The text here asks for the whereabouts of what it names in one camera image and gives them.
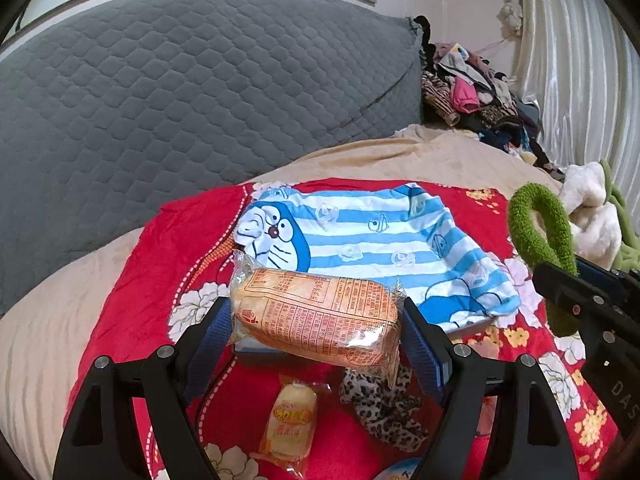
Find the leopard print scrunchie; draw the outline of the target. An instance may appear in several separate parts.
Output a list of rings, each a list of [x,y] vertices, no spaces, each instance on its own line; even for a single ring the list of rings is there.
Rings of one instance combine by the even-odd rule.
[[[400,364],[396,382],[346,370],[340,385],[340,401],[350,404],[367,432],[405,453],[416,452],[428,431],[414,418],[422,400],[409,392],[412,370]]]

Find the orange biscuit pack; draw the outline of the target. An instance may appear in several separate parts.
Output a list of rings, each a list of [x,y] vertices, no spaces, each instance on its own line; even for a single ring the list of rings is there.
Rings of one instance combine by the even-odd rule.
[[[375,376],[393,387],[406,295],[359,278],[269,269],[233,253],[233,337]]]

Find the yellow rice cracker pack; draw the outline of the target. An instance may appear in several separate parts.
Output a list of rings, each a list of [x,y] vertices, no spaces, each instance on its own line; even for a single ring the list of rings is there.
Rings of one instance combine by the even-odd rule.
[[[319,408],[332,388],[326,382],[303,382],[281,376],[280,390],[269,410],[254,460],[264,460],[295,479],[305,479],[314,444]]]

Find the red blue egg toy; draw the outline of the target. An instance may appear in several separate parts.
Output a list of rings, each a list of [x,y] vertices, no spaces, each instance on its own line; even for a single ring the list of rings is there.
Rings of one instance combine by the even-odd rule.
[[[388,466],[379,472],[373,480],[410,480],[416,467],[420,465],[419,457],[406,458]]]

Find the white green fleece blanket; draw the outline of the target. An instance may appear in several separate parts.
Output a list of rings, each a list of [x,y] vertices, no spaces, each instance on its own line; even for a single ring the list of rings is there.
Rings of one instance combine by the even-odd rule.
[[[570,165],[559,198],[575,254],[605,270],[639,270],[639,237],[606,160]]]

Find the blue striped cartoon cloth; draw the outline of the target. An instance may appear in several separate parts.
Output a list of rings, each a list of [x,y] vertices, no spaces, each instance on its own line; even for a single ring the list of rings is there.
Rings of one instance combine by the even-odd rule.
[[[416,183],[381,191],[270,188],[242,213],[234,240],[266,268],[399,286],[446,332],[521,305],[495,257]]]

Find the red floral blanket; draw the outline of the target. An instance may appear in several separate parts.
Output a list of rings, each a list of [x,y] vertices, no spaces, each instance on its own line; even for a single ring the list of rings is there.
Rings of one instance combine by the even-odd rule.
[[[163,206],[143,229],[107,296],[81,367],[88,368],[102,354],[119,363],[145,358],[201,321],[214,302],[228,294],[232,231],[261,190],[250,184],[216,188]],[[616,428],[582,377],[582,343],[556,339],[544,324],[542,302],[506,234],[506,198],[493,188],[430,183],[426,190],[510,278],[522,300],[509,321],[469,336],[469,344],[499,360],[523,352],[540,359],[565,420],[579,475],[596,478]],[[336,386],[343,374],[326,364],[246,358],[224,350],[210,385],[186,411],[221,478],[284,477],[283,469],[261,460],[257,452],[268,408],[286,376]],[[371,436],[354,408],[336,394],[322,399],[319,410],[305,466],[308,478],[371,479],[404,458],[403,452]]]

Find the white satin curtain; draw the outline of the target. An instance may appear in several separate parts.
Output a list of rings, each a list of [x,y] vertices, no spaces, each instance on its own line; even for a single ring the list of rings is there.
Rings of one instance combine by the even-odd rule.
[[[506,0],[521,31],[515,90],[541,111],[559,165],[605,159],[639,214],[639,55],[604,0]]]

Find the pile of clothes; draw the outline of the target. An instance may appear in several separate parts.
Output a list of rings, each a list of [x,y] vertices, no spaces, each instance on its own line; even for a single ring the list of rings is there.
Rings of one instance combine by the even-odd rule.
[[[518,156],[562,182],[564,172],[552,164],[538,143],[542,131],[537,105],[523,102],[508,78],[490,62],[461,44],[436,44],[424,15],[413,21],[422,30],[421,94],[423,115],[449,128],[469,130],[480,142]]]

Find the grey quilted headboard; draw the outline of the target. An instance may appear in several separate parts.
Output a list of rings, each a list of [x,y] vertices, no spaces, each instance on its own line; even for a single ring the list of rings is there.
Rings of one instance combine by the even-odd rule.
[[[165,204],[418,122],[420,28],[341,0],[116,0],[1,63],[1,307]]]

